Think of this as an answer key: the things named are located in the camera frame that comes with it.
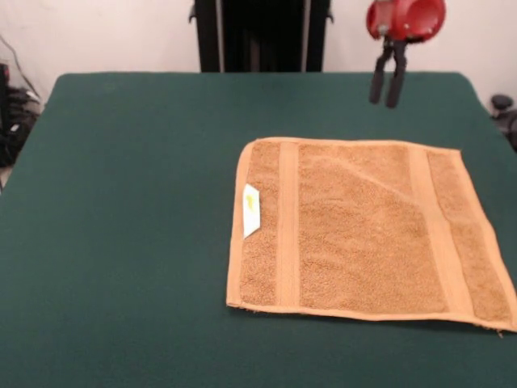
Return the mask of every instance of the white tag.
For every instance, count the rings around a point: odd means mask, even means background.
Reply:
[[[259,190],[247,184],[242,193],[242,217],[244,238],[260,228],[260,195]]]

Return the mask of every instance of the towel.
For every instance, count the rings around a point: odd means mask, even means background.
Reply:
[[[246,187],[258,193],[260,226],[245,236]],[[460,151],[404,141],[248,144],[226,303],[517,331],[515,288]]]

